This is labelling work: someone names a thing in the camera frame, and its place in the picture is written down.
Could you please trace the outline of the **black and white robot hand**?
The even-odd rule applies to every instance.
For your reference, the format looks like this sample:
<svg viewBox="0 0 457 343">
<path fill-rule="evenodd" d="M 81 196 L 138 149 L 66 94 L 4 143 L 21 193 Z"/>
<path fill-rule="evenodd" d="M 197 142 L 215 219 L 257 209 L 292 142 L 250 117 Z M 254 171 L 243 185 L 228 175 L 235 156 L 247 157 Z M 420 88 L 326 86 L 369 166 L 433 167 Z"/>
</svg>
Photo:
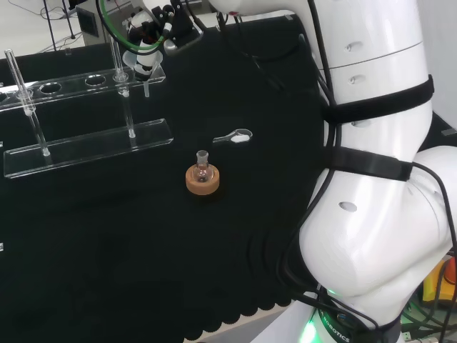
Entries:
<svg viewBox="0 0 457 343">
<path fill-rule="evenodd" d="M 140 1 L 140 12 L 131 20 L 128 42 L 138 46 L 133 67 L 139 81 L 148 81 L 162 53 L 175 56 L 202 38 L 181 1 Z"/>
</svg>

